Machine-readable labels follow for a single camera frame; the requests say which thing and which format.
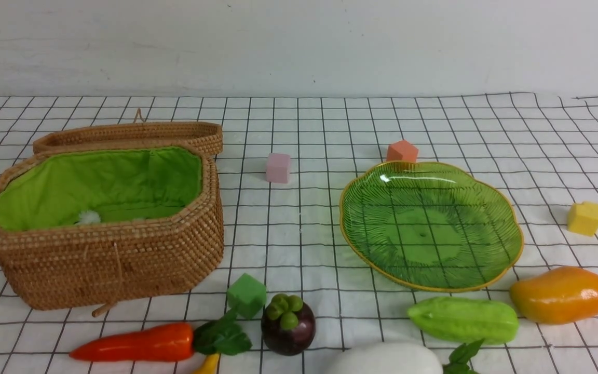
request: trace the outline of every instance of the orange mango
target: orange mango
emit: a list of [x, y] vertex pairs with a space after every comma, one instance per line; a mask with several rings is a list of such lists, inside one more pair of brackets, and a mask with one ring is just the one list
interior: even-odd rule
[[522, 279], [509, 294], [520, 313], [539, 324], [570, 324], [598, 315], [598, 275], [575, 266]]

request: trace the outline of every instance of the mangosteen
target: mangosteen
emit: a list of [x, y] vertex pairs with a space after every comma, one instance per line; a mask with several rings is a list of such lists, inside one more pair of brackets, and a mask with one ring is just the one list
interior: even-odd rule
[[299, 296], [273, 296], [262, 315], [262, 337], [269, 350], [279, 355], [299, 355], [315, 338], [313, 310]]

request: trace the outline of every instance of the artificial vegetable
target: artificial vegetable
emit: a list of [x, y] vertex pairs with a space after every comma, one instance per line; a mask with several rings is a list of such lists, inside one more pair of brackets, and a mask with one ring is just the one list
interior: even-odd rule
[[202, 365], [198, 367], [192, 374], [216, 374], [218, 368], [218, 361], [221, 359], [221, 355], [218, 353], [214, 355], [208, 355]]
[[449, 355], [446, 365], [431, 350], [415, 343], [356, 346], [339, 353], [325, 374], [477, 374], [468, 363], [482, 343], [483, 340], [462, 344]]
[[221, 319], [210, 321], [193, 331], [186, 322], [160, 325], [151, 329], [123, 333], [86, 343], [69, 356], [88, 362], [178, 362], [195, 352], [206, 356], [238, 355], [252, 348], [251, 339], [236, 322], [230, 310]]
[[460, 343], [480, 339], [491, 345], [508, 343], [519, 327], [515, 310], [492, 300], [430, 298], [411, 306], [407, 315], [427, 334]]
[[570, 324], [598, 315], [598, 275], [575, 266], [522, 279], [509, 294], [519, 312], [539, 324]]
[[88, 362], [178, 362], [189, 359], [193, 353], [193, 328], [186, 322], [176, 322], [100, 338], [80, 346], [69, 356]]

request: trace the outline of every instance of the green leaf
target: green leaf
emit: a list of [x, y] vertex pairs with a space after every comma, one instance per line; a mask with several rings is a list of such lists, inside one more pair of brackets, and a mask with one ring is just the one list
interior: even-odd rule
[[278, 305], [278, 303], [272, 302], [268, 307], [266, 307], [264, 312], [269, 319], [276, 321], [283, 314], [284, 310]]
[[458, 346], [451, 355], [449, 355], [449, 364], [467, 364], [479, 352], [479, 348], [484, 343], [484, 339], [474, 341], [473, 343], [463, 343]]
[[444, 365], [444, 374], [469, 374], [470, 367], [467, 364]]
[[253, 343], [249, 336], [243, 331], [240, 325], [232, 324], [227, 329], [223, 330], [220, 335], [216, 337], [214, 347], [216, 352], [234, 356], [239, 353], [244, 353], [251, 350]]
[[290, 306], [290, 312], [299, 312], [304, 307], [304, 300], [297, 295], [292, 295], [288, 298], [288, 304]]
[[251, 350], [251, 339], [236, 322], [237, 311], [230, 310], [221, 319], [210, 321], [193, 331], [193, 348], [202, 355], [237, 355]]
[[292, 312], [285, 312], [280, 317], [280, 328], [281, 329], [289, 331], [291, 329], [294, 329], [294, 327], [297, 327], [298, 324], [299, 324], [299, 318], [297, 318], [297, 315]]

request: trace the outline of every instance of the green cube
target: green cube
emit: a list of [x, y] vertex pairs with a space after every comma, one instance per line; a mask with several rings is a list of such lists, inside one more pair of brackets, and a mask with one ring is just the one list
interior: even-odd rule
[[244, 273], [227, 289], [227, 305], [240, 316], [252, 319], [266, 305], [266, 287]]

